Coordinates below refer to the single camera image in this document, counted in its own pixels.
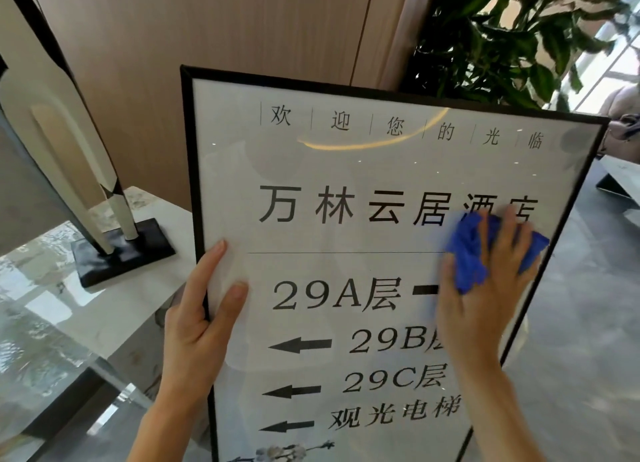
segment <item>black picture frame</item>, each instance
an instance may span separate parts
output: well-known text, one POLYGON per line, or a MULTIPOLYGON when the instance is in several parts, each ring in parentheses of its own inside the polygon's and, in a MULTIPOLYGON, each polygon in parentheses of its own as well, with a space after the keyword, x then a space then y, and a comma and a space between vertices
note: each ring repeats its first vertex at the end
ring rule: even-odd
MULTIPOLYGON (((293 80, 288 78, 276 78, 261 75, 252 75, 247 73, 237 73, 235 71, 222 71, 211 70, 207 68, 198 68, 194 66, 182 65, 180 67, 180 77, 182 81, 182 106, 184 111, 184 127, 186 134, 187 145, 187 161, 189 167, 189 188, 191 191, 191 211, 193 212, 193 234, 195 241, 196 260, 199 260, 205 253, 204 250, 204 226, 202 221, 202 203, 200 195, 200 165, 198 161, 198 144, 196 136, 196 119, 195 119, 195 104, 193 99, 193 80, 208 80, 235 84, 244 84, 251 86, 261 86, 269 88, 288 89, 293 91, 308 91, 311 93, 333 94, 338 96, 348 96, 350 98, 366 98, 370 100, 380 100, 386 102, 397 103, 411 103, 414 105, 427 105, 434 107, 448 107, 459 110, 470 110, 478 112, 498 113, 502 115, 516 115, 527 118, 544 118, 555 119, 563 121, 571 121, 576 123, 587 123, 592 125, 600 125, 600 130, 596 135, 596 140, 592 143, 589 149, 589 154, 585 159, 585 162, 578 174, 577 181, 574 185, 573 191, 569 196, 567 205, 562 213, 560 222, 556 229, 555 234, 550 240, 548 253, 544 257, 540 264, 540 269, 535 280, 533 280, 531 289, 527 298, 522 306, 522 309, 518 315, 514 328, 509 336, 507 344, 505 345, 504 352, 500 358, 500 364, 503 364, 507 359, 507 355, 513 341, 522 325, 524 316, 529 309, 529 305, 536 293, 536 289, 540 284, 540 279, 544 275, 545 269, 551 254, 556 247, 560 234, 564 229, 564 225, 569 217, 569 213, 575 203, 578 193, 582 188, 584 179, 589 171, 589 167, 596 157, 598 147, 602 142, 604 134, 609 124, 609 118, 596 115, 584 115, 576 113, 558 112, 553 110, 534 110, 534 109, 520 109, 516 107, 503 106, 503 105, 491 105, 479 102, 468 102, 464 100, 451 100, 451 99, 439 99, 432 98, 430 96, 421 96, 406 93, 395 93, 391 91, 382 91, 378 89, 359 88, 353 86, 343 86, 336 84, 316 83, 311 81, 293 80)), ((209 318, 209 302, 207 297, 204 297, 203 305, 205 307, 205 315, 207 320, 209 318)), ((214 389, 211 389, 207 398, 207 405, 209 410, 209 426, 211 436, 211 459, 212 462, 220 462, 218 456, 218 435, 216 429, 216 404, 214 398, 214 389)), ((469 441, 473 435, 473 426, 469 428, 469 432, 464 439, 456 462, 460 462, 467 450, 469 441)))

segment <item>fingernail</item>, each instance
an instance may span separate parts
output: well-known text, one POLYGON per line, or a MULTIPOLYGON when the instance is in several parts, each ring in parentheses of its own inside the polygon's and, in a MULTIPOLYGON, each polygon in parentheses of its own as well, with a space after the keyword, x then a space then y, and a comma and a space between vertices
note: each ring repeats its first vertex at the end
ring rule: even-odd
POLYGON ((229 295, 233 300, 242 300, 246 297, 247 290, 249 290, 249 285, 244 281, 236 281, 229 289, 229 295))
POLYGON ((220 251, 222 251, 222 248, 224 247, 225 247, 225 241, 220 240, 215 245, 213 245, 213 248, 211 248, 211 250, 213 253, 220 253, 220 251))

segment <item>blue microfiber cloth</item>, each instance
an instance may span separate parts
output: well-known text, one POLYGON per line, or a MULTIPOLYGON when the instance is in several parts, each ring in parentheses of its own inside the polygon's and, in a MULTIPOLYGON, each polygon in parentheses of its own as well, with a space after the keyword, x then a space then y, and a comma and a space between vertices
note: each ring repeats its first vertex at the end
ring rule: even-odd
MULTIPOLYGON (((466 294, 475 283, 482 283, 488 275, 487 268, 480 261, 480 235, 478 224, 480 216, 476 212, 469 213, 456 228, 446 250, 456 256, 456 287, 461 294, 466 294)), ((489 248, 498 236, 502 220, 498 216, 489 215, 489 248)), ((549 244, 549 238, 533 232, 531 246, 520 264, 519 272, 529 268, 536 257, 549 244)))

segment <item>floor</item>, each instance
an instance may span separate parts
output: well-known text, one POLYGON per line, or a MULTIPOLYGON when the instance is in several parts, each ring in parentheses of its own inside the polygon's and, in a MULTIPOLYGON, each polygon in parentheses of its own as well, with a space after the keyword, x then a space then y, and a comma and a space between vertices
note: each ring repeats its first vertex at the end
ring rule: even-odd
MULTIPOLYGON (((631 201, 595 189, 596 162, 529 310, 529 337, 508 368, 549 461, 640 459, 640 228, 631 201)), ((143 410, 96 395, 45 462, 124 460, 143 410)), ((192 446, 188 462, 210 460, 192 446)), ((465 461, 479 460, 470 445, 465 461)))

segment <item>floral illustration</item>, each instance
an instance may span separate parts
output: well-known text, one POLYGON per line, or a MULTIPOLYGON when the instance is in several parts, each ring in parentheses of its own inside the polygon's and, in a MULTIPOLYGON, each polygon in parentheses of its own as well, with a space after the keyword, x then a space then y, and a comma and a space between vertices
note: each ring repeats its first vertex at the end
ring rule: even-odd
POLYGON ((288 445, 286 447, 270 446, 268 449, 258 449, 255 451, 255 457, 244 459, 236 457, 229 462, 275 462, 281 460, 283 462, 301 462, 310 450, 316 449, 332 449, 335 443, 327 440, 317 447, 304 448, 302 445, 288 445))

